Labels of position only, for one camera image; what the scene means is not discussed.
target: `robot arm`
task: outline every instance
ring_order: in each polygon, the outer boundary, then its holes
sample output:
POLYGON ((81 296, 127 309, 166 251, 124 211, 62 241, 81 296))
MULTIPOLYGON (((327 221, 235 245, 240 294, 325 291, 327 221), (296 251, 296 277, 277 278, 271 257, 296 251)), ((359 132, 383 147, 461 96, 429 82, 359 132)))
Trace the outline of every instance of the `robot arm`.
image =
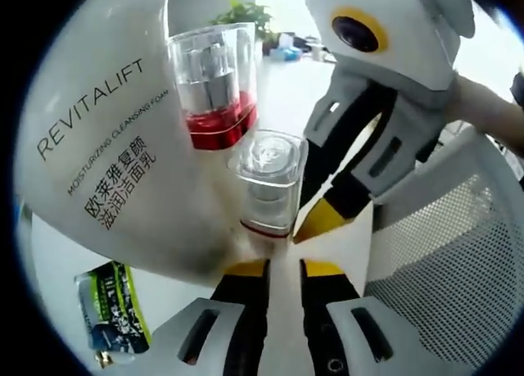
POLYGON ((306 2, 337 64, 305 129, 309 158, 300 206, 337 171, 360 131, 380 120, 306 218, 299 241, 355 218, 415 161, 429 157, 445 126, 459 36, 475 30, 471 0, 306 2))
MULTIPOLYGON (((417 329, 374 297, 359 298, 335 265, 301 260, 304 332, 316 376, 472 374, 427 351, 417 329)), ((198 298, 161 325, 148 351, 100 375, 258 374, 267 333, 268 261, 234 266, 211 299, 198 298)))

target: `hand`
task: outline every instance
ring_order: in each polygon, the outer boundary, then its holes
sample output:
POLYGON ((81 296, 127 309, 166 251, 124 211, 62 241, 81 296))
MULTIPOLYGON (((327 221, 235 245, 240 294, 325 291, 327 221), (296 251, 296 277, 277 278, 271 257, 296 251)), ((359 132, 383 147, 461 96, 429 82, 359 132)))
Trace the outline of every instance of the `hand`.
POLYGON ((524 112, 519 106, 461 75, 457 75, 453 89, 444 109, 448 122, 465 120, 524 157, 524 112))

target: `white robot part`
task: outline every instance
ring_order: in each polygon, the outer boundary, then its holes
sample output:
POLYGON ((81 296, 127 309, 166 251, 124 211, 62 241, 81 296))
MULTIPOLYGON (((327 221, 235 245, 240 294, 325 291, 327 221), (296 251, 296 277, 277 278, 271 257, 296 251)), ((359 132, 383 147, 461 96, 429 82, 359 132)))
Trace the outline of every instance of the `white robot part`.
POLYGON ((337 59, 349 57, 390 70, 431 91, 448 89, 459 35, 471 37, 475 29, 471 0, 306 0, 306 4, 323 43, 337 59), (371 46, 365 47, 366 39, 371 46))

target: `red liquid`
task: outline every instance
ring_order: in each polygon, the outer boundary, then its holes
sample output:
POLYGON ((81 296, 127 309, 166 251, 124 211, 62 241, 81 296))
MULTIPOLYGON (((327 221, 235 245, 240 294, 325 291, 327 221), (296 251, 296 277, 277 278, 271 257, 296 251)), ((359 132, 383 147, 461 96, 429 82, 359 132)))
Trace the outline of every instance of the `red liquid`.
POLYGON ((219 151, 235 145, 255 123, 256 104, 249 93, 241 91, 240 99, 225 109, 186 118, 193 146, 219 151))

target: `camera lens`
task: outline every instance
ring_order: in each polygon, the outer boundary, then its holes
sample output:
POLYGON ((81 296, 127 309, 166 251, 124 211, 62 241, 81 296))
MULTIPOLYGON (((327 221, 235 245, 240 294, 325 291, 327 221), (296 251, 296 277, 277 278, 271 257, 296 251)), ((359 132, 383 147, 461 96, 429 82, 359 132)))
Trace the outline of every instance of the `camera lens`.
POLYGON ((339 16, 333 20, 335 34, 348 46, 361 52, 378 50, 378 39, 375 34, 360 21, 350 17, 339 16))

